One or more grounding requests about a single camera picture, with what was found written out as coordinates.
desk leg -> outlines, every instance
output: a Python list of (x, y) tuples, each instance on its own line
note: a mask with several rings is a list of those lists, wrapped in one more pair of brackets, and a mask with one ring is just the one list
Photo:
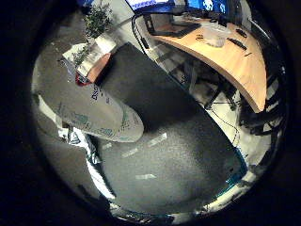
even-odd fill
[(193, 57), (186, 57), (184, 62), (184, 87), (189, 91), (190, 94), (193, 93), (198, 78), (196, 72), (197, 65), (198, 61)]

floor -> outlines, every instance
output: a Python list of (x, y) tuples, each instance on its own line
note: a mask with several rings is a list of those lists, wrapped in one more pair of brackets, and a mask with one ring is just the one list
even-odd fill
[[(60, 58), (61, 54), (64, 53), (64, 51), (67, 51), (72, 44), (78, 43), (81, 41), (82, 37), (77, 37), (77, 32), (81, 32), (83, 27), (77, 23), (78, 20), (80, 20), (80, 17), (78, 15), (74, 15), (71, 20), (68, 20), (67, 22), (63, 23), (63, 26), (60, 27), (57, 34), (52, 37), (49, 40), (48, 48), (48, 56), (43, 56), (40, 60), (43, 61), (44, 65), (52, 64), (52, 68), (55, 67), (56, 60)], [(42, 71), (39, 71), (36, 76), (42, 76)], [(47, 90), (52, 91), (51, 89), (56, 86), (56, 84), (59, 84), (59, 79), (61, 79), (61, 75), (57, 76), (56, 74), (48, 76), (45, 79), (44, 82), (47, 82), (47, 84), (53, 84), (52, 86), (47, 86)], [(39, 88), (35, 84), (35, 79), (37, 77), (33, 78), (33, 90), (37, 91)], [(208, 99), (207, 93), (210, 92), (213, 88), (204, 84), (200, 83), (195, 86), (193, 89), (192, 95), (196, 100), (202, 103), (204, 103)], [(235, 95), (235, 101), (239, 101), (239, 93), (236, 93)], [(227, 100), (223, 94), (220, 94), (217, 99), (215, 100), (217, 103), (225, 103)], [(220, 126), (220, 128), (223, 130), (225, 135), (229, 138), (230, 141), (232, 141), (233, 146), (240, 149), (246, 164), (248, 166), (250, 165), (257, 165), (261, 159), (263, 158), (265, 152), (269, 149), (270, 146), (270, 136), (265, 137), (257, 137), (250, 135), (249, 131), (246, 130), (244, 127), (238, 126), (238, 115), (239, 115), (240, 108), (238, 107), (236, 111), (231, 111), (230, 106), (228, 104), (214, 104), (213, 110), (208, 110), (208, 113), (210, 116), (216, 121), (216, 123)], [(51, 158), (54, 158), (53, 153), (51, 150), (49, 152), (46, 152)], [(244, 180), (252, 183), (256, 179), (256, 176), (252, 172), (248, 172), (245, 176)], [(233, 195), (239, 194), (239, 196), (243, 195), (245, 192), (247, 192), (248, 187), (238, 187), (235, 186), (233, 189), (231, 189), (227, 196), (222, 196), (218, 198), (218, 200), (210, 206), (207, 206), (209, 211), (216, 211), (224, 206), (226, 206), (229, 201), (232, 199)]]

computer screen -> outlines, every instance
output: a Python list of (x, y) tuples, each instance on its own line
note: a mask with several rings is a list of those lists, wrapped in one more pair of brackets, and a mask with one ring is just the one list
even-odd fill
[(170, 3), (170, 0), (126, 0), (133, 11), (140, 8), (151, 7), (159, 4)]
[(227, 0), (187, 0), (190, 8), (227, 13)]

white floor marking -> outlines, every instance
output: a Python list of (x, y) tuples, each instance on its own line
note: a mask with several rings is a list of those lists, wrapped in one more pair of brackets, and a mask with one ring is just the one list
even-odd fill
[(129, 156), (131, 156), (131, 155), (137, 153), (137, 152), (138, 152), (138, 149), (137, 149), (137, 148), (131, 149), (129, 152), (123, 153), (123, 154), (122, 154), (122, 157), (126, 158), (126, 157), (129, 157)]
[(102, 148), (103, 148), (103, 150), (112, 148), (112, 143), (107, 143), (107, 144), (103, 145)]
[(152, 146), (154, 146), (154, 145), (156, 145), (156, 144), (162, 142), (162, 141), (165, 140), (165, 139), (167, 139), (167, 133), (163, 133), (161, 136), (156, 137), (156, 138), (150, 140), (150, 141), (148, 142), (148, 147), (150, 148), (150, 147), (152, 147)]
[(149, 180), (149, 179), (154, 179), (154, 178), (156, 178), (156, 176), (153, 174), (145, 174), (145, 175), (136, 175), (135, 176), (136, 180)]

green leaves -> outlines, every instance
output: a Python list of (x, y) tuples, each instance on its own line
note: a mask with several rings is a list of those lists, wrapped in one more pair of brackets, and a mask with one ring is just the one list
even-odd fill
[(75, 65), (75, 68), (78, 68), (79, 65), (81, 65), (81, 63), (84, 61), (84, 59), (87, 57), (87, 55), (90, 52), (90, 46), (88, 45), (88, 43), (84, 46), (83, 49), (81, 49), (80, 51), (78, 51), (77, 53), (73, 53), (73, 62)]
[(86, 34), (89, 38), (96, 39), (111, 24), (109, 14), (112, 10), (109, 8), (109, 4), (104, 6), (93, 7), (85, 18)]
[[(111, 24), (109, 18), (109, 14), (111, 12), (112, 9), (109, 8), (109, 4), (104, 6), (99, 5), (91, 9), (88, 16), (86, 16), (84, 19), (86, 23), (86, 35), (88, 38), (96, 39), (107, 30), (107, 27)], [(87, 44), (83, 49), (72, 54), (75, 68), (78, 68), (81, 65), (84, 59), (88, 56), (89, 52), (90, 46), (87, 41)]]

